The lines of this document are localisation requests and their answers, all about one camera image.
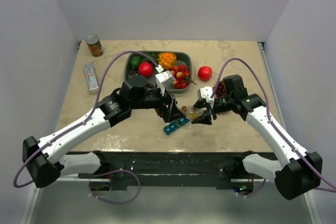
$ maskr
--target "transparent container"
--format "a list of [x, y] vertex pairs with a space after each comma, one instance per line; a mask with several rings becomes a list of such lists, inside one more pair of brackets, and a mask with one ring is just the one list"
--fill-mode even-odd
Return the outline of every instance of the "transparent container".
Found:
[[196, 118], [198, 118], [200, 115], [203, 114], [203, 110], [192, 106], [183, 106], [181, 107], [181, 110], [185, 114], [185, 117], [188, 118], [189, 120], [195, 120]]

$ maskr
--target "can lid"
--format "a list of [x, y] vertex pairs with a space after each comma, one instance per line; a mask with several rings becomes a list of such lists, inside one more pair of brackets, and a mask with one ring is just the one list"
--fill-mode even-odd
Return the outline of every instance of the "can lid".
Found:
[[99, 41], [99, 38], [95, 34], [89, 35], [88, 37], [85, 38], [85, 42], [89, 45], [95, 44], [98, 41]]

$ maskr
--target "green avocado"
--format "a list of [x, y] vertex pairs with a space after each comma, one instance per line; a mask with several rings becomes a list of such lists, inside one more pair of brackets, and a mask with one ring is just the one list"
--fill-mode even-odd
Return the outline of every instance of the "green avocado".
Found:
[[131, 69], [137, 70], [141, 64], [141, 61], [142, 61], [142, 57], [140, 55], [136, 55], [132, 57], [132, 59], [130, 60]]

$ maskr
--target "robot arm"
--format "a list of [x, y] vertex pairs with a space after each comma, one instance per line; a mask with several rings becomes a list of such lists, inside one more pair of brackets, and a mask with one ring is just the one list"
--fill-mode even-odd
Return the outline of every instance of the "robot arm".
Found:
[[265, 102], [256, 94], [248, 95], [241, 76], [224, 78], [224, 86], [229, 95], [218, 99], [211, 98], [213, 92], [211, 87], [204, 87], [198, 91], [198, 101], [194, 107], [206, 110], [192, 123], [212, 124], [211, 116], [215, 120], [217, 113], [234, 111], [263, 137], [278, 159], [271, 161], [253, 152], [247, 152], [236, 168], [237, 173], [239, 170], [245, 170], [275, 183], [286, 199], [293, 199], [318, 187], [321, 179], [295, 151], [305, 154], [305, 158], [319, 172], [322, 171], [321, 156], [316, 152], [311, 154], [307, 152], [271, 115], [276, 127], [294, 145], [293, 150], [268, 121]]
[[146, 88], [146, 79], [143, 76], [135, 76], [124, 81], [121, 88], [114, 90], [98, 103], [93, 115], [86, 123], [52, 143], [50, 141], [58, 134], [84, 122], [91, 110], [75, 122], [49, 136], [38, 140], [32, 136], [25, 139], [23, 161], [27, 160], [38, 148], [49, 144], [27, 165], [36, 186], [39, 188], [48, 186], [58, 177], [70, 174], [108, 172], [109, 164], [100, 152], [82, 155], [66, 154], [89, 137], [129, 118], [133, 109], [154, 109], [164, 122], [183, 118], [184, 114], [176, 106], [175, 97], [165, 90], [165, 86], [174, 80], [171, 73], [159, 73], [156, 75], [156, 80], [159, 88], [153, 90]]

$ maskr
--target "table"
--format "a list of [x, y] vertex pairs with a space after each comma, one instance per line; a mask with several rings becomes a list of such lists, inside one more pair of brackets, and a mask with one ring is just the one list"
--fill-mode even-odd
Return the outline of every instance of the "table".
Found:
[[[271, 112], [278, 118], [264, 64], [255, 41], [181, 41], [181, 40], [102, 40], [104, 54], [93, 57], [84, 41], [81, 42], [73, 68], [68, 91], [64, 100], [58, 129], [63, 128], [87, 113], [93, 106], [96, 95], [88, 90], [84, 64], [92, 61], [98, 80], [108, 62], [118, 53], [126, 50], [181, 51], [188, 54], [195, 66], [207, 65], [213, 69], [209, 82], [195, 78], [186, 92], [176, 94], [178, 106], [193, 105], [197, 90], [214, 86], [223, 63], [232, 57], [242, 58], [249, 63], [260, 78], [269, 95]], [[124, 66], [128, 56], [119, 58], [111, 67], [104, 82], [101, 98], [109, 95], [123, 82]], [[253, 75], [240, 62], [231, 62], [223, 76], [239, 74], [250, 94], [263, 98]], [[188, 124], [171, 135], [166, 135], [166, 124], [154, 110], [133, 110], [132, 116], [112, 129], [96, 134], [78, 145], [74, 151], [139, 151], [139, 152], [269, 152], [271, 149], [260, 135], [239, 115], [228, 112], [218, 116], [213, 125]]]

